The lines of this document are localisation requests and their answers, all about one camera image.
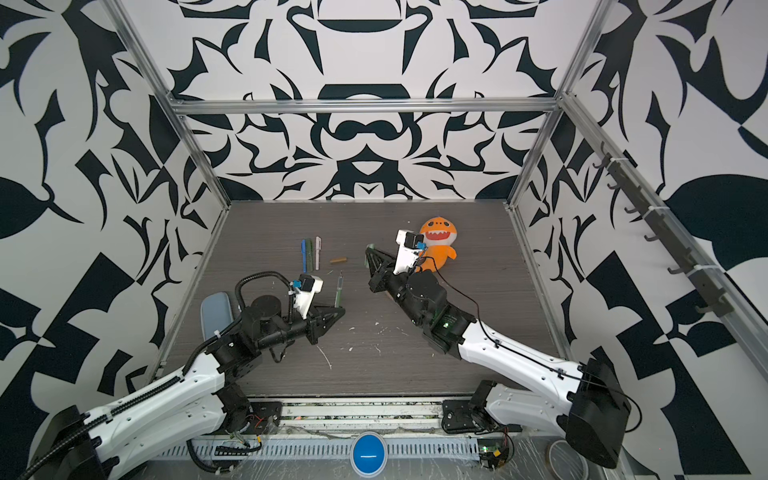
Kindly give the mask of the green pen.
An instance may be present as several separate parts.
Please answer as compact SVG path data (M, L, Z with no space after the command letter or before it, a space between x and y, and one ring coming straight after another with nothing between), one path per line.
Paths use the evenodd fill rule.
M335 300L334 300L334 306L336 308L341 307L343 282L344 282L343 272L340 272L337 279L336 293L335 293Z
M315 270L315 255L314 255L314 240L306 239L306 271L313 272Z

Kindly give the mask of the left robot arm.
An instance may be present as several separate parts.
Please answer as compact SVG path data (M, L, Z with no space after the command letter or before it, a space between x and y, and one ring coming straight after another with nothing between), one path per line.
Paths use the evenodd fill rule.
M303 302L284 311L272 295L200 344L187 362L136 392L85 413L54 416L22 479L120 479L182 442L248 427L251 403L238 385L264 351L299 338L317 344L345 314Z

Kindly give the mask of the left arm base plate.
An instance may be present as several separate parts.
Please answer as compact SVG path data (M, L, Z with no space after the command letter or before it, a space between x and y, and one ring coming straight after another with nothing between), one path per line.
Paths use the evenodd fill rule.
M241 435L272 434L281 426L282 410L283 403L280 401L252 401L237 432Z

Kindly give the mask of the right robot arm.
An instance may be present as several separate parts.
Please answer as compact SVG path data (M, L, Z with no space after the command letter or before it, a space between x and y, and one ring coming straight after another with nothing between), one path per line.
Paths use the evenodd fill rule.
M605 363L550 356L514 341L449 302L432 271L369 247L365 251L372 292L386 292L437 351L495 371L538 395L515 407L509 389L494 384L481 394L482 410L499 425L521 424L563 435L586 460L604 468L619 464L632 411L639 407Z

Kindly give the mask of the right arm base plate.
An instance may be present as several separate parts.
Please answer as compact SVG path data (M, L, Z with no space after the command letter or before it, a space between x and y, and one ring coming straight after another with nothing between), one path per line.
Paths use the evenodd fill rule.
M449 435L520 433L523 427L517 424L502 425L470 400L443 400L441 429Z

